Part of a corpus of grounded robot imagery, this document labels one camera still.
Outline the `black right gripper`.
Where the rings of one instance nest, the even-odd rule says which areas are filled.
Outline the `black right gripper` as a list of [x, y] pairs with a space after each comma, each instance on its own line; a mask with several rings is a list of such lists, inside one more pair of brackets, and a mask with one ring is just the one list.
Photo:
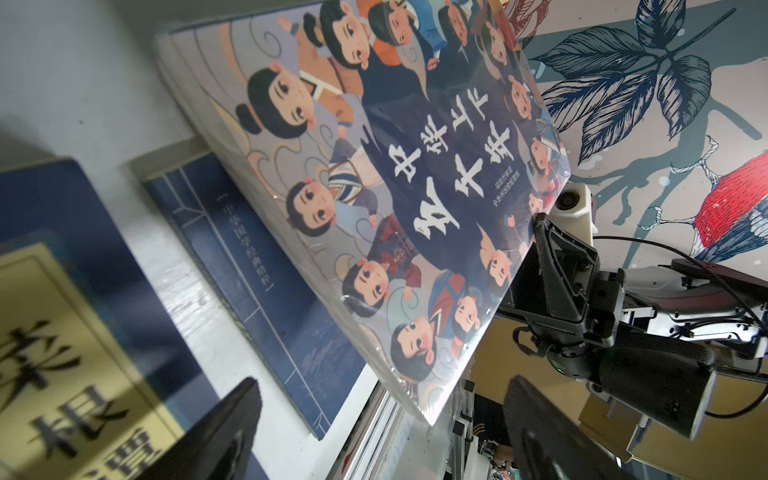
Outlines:
[[513, 341], [526, 355], [546, 359], [566, 377], [597, 381], [616, 342], [626, 274], [601, 269], [597, 251], [545, 213], [533, 217], [533, 229], [535, 244], [497, 315], [522, 324]]

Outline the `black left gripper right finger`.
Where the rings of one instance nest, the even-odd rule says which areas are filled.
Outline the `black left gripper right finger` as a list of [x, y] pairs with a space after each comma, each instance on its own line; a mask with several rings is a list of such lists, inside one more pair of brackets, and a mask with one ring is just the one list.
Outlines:
[[524, 479], [628, 479], [601, 447], [525, 377], [509, 382], [504, 418]]

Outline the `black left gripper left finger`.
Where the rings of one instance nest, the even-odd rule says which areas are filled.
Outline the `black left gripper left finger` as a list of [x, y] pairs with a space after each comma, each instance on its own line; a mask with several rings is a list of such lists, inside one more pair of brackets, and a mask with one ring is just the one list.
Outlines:
[[252, 448], [262, 413], [258, 382], [241, 381], [141, 479], [261, 479]]

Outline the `colourful cartoon cover book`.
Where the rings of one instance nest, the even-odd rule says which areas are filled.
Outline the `colourful cartoon cover book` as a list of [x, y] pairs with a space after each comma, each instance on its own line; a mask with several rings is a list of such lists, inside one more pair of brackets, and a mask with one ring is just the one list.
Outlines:
[[434, 423], [570, 176], [501, 4], [319, 1], [155, 48], [332, 318]]

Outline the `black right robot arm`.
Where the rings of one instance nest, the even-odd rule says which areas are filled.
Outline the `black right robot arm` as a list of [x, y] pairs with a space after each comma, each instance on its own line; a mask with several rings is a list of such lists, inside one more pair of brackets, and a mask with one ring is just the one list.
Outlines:
[[765, 383], [718, 359], [767, 353], [767, 284], [676, 253], [632, 272], [601, 268], [597, 250], [548, 215], [497, 313], [528, 334], [521, 351], [686, 437], [708, 416], [718, 376]]

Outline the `blue book far left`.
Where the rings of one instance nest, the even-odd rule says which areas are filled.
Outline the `blue book far left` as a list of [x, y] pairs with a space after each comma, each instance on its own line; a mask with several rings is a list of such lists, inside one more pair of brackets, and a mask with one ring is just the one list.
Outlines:
[[76, 161], [2, 173], [3, 478], [141, 479], [227, 395]]

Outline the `blue book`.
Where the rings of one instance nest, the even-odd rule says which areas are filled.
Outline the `blue book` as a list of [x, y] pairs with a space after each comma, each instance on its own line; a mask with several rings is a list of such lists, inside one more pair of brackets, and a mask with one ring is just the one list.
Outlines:
[[141, 479], [227, 395], [76, 161], [2, 173], [3, 478]]
[[296, 412], [323, 439], [364, 361], [240, 192], [192, 138], [130, 164]]

